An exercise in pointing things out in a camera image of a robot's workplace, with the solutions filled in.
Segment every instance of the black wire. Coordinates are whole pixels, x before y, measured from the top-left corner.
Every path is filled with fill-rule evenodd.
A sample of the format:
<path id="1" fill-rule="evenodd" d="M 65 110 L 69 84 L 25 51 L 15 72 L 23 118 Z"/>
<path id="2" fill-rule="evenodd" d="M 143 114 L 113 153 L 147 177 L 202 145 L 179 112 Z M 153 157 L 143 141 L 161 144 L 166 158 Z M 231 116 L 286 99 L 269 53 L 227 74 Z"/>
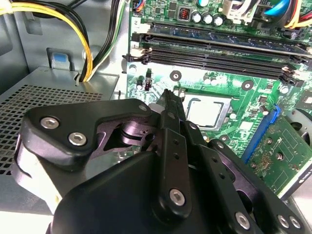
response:
<path id="1" fill-rule="evenodd" d="M 81 4 L 83 4 L 85 1 L 87 1 L 87 0 L 73 0 L 67 6 L 72 8 L 72 9 L 75 9 L 76 7 L 78 7 Z"/>
<path id="2" fill-rule="evenodd" d="M 56 11 L 58 11 L 59 13 L 63 14 L 63 15 L 68 15 L 68 17 L 73 21 L 73 23 L 78 27 L 79 31 L 81 31 L 81 33 L 83 34 L 84 38 L 86 39 L 88 45 L 89 45 L 89 37 L 88 37 L 88 32 L 87 29 L 81 19 L 81 17 L 70 7 L 58 3 L 58 2 L 44 2 L 44 1 L 26 1 L 29 3 L 36 3 L 42 6 L 47 6 L 47 7 L 52 7 L 54 8 Z M 83 79 L 86 75 L 87 72 L 87 66 L 88 66 L 88 62 L 87 60 L 84 62 L 84 66 L 81 72 L 81 78 Z"/>
<path id="3" fill-rule="evenodd" d="M 24 2 L 30 2 L 28 0 L 13 0 L 13 1 L 24 1 Z M 73 0 L 71 1 L 67 6 L 64 5 L 64 4 L 61 4 L 61 3 L 58 3 L 58 2 L 49 2 L 51 4 L 61 4 L 62 6 L 65 6 L 65 7 L 69 7 L 71 8 L 72 10 L 75 9 L 76 7 L 80 6 L 81 4 L 83 4 L 85 1 L 87 0 Z M 34 12 L 33 15 L 35 17 L 38 17 L 38 18 L 41 18 L 41 19 L 53 19 L 55 18 L 54 16 L 50 16 L 50 15 L 46 15 L 46 14 L 42 14 L 42 13 L 37 13 L 37 12 Z"/>
<path id="4" fill-rule="evenodd" d="M 112 44 L 115 30 L 116 30 L 118 5 L 119 5 L 119 0 L 112 0 L 111 15 L 110 15 L 110 22 L 109 22 L 109 29 L 108 29 L 107 37 L 99 53 L 93 59 L 93 67 L 96 67 L 100 63 L 101 59 L 104 57 L 104 55 L 106 54 L 106 52 L 108 51 L 109 47 Z"/>
<path id="5" fill-rule="evenodd" d="M 72 9 L 72 8 L 79 6 L 80 4 L 84 3 L 87 0 L 74 0 L 67 6 L 61 3 L 57 3 L 57 2 L 43 2 L 43 1 L 37 1 L 37 0 L 34 0 L 34 1 L 24 0 L 24 1 L 49 6 L 49 7 L 54 8 L 56 11 L 60 12 L 63 15 L 68 15 L 70 19 L 72 19 L 72 21 L 77 25 L 79 30 L 83 33 L 83 35 L 86 38 L 86 41 L 89 44 L 87 30 L 83 24 L 83 21 L 80 18 L 80 16 Z M 109 50 L 113 42 L 114 34 L 116 31 L 116 21 L 117 21 L 119 1 L 120 0 L 112 0 L 111 15 L 110 15 L 110 22 L 109 22 L 109 29 L 108 29 L 107 37 L 106 37 L 104 45 L 102 46 L 99 53 L 93 60 L 93 68 L 95 68 L 100 63 L 100 61 L 102 60 L 104 55 L 107 53 L 107 51 Z M 53 18 L 53 17 L 49 17 L 45 14 L 40 14 L 40 18 L 48 19 L 48 18 Z M 83 81 L 83 78 L 86 75 L 86 70 L 87 70 L 87 61 L 85 61 L 79 81 L 81 82 Z"/>

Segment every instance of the mounting hole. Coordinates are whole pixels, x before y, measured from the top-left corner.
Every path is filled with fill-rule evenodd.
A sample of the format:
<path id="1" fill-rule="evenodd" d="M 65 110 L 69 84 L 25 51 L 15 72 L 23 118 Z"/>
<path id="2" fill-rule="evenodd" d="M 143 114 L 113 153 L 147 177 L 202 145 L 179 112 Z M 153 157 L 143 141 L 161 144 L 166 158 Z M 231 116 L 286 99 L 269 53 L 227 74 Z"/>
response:
<path id="1" fill-rule="evenodd" d="M 172 71 L 169 75 L 170 79 L 173 81 L 179 81 L 182 78 L 182 74 L 180 71 Z"/>
<path id="2" fill-rule="evenodd" d="M 225 176 L 222 173 L 219 173 L 221 179 L 225 179 Z"/>
<path id="3" fill-rule="evenodd" d="M 155 139 L 155 134 L 153 133 L 149 133 L 148 135 L 146 135 L 145 140 L 146 141 L 151 141 Z"/>
<path id="4" fill-rule="evenodd" d="M 174 153 L 174 157 L 175 157 L 176 160 L 180 159 L 180 156 L 177 153 Z"/>
<path id="5" fill-rule="evenodd" d="M 248 91 L 251 90 L 254 86 L 254 82 L 252 80 L 247 80 L 242 83 L 242 90 Z"/>
<path id="6" fill-rule="evenodd" d="M 302 124 L 299 122 L 292 122 L 291 126 L 296 130 L 299 131 L 302 128 Z"/>

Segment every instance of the perforated metal grille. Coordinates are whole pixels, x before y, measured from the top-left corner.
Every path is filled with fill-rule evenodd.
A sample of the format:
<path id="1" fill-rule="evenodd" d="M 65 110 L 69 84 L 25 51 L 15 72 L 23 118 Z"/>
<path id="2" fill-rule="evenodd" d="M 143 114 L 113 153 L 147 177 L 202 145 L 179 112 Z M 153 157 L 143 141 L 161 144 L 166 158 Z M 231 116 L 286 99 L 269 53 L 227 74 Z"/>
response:
<path id="1" fill-rule="evenodd" d="M 102 94 L 24 85 L 0 104 L 0 175 L 11 175 L 24 113 L 33 107 L 100 101 Z"/>

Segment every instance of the silver screw head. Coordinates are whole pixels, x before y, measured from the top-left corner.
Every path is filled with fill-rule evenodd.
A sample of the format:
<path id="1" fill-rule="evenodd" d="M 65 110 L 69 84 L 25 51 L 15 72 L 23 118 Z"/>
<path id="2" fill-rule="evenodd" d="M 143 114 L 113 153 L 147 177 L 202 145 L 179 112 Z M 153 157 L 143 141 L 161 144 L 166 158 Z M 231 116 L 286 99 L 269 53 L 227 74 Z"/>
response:
<path id="1" fill-rule="evenodd" d="M 57 119 L 52 118 L 52 117 L 45 117 L 40 121 L 40 124 L 42 127 L 46 129 L 56 129 L 59 127 L 59 122 Z"/>
<path id="2" fill-rule="evenodd" d="M 190 123 L 190 127 L 193 128 L 193 129 L 196 129 L 196 125 L 193 124 L 193 123 Z"/>
<path id="3" fill-rule="evenodd" d="M 171 201 L 177 206 L 183 206 L 185 203 L 185 197 L 178 189 L 171 189 L 169 192 Z"/>
<path id="4" fill-rule="evenodd" d="M 278 219 L 278 221 L 282 224 L 282 226 L 284 227 L 284 228 L 289 228 L 289 224 L 288 224 L 288 222 L 287 222 L 287 220 L 282 216 L 282 215 L 278 215 L 277 216 L 277 219 Z"/>
<path id="5" fill-rule="evenodd" d="M 299 223 L 294 217 L 289 216 L 289 219 L 291 220 L 292 224 L 293 224 L 296 228 L 298 228 L 298 229 L 301 228 L 300 223 Z"/>
<path id="6" fill-rule="evenodd" d="M 139 107 L 142 111 L 147 111 L 146 107 L 143 106 L 143 105 L 139 105 L 138 107 Z"/>
<path id="7" fill-rule="evenodd" d="M 70 143 L 76 146 L 82 146 L 87 143 L 87 138 L 82 133 L 71 133 L 68 137 Z"/>
<path id="8" fill-rule="evenodd" d="M 221 149 L 223 149 L 224 148 L 224 146 L 223 146 L 223 144 L 220 142 L 220 141 L 217 141 L 217 143 L 216 143 Z"/>
<path id="9" fill-rule="evenodd" d="M 242 212 L 236 212 L 235 218 L 239 225 L 243 227 L 243 229 L 248 230 L 250 228 L 250 223 Z"/>

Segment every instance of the metal cpu cover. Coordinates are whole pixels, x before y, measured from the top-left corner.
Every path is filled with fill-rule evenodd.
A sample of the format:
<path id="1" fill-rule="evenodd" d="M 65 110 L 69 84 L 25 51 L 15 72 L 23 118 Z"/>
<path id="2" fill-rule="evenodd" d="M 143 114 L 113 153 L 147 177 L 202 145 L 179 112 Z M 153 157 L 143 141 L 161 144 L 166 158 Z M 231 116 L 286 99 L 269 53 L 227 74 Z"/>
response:
<path id="1" fill-rule="evenodd" d="M 185 92 L 183 107 L 186 118 L 201 130 L 218 131 L 231 106 L 231 98 Z"/>

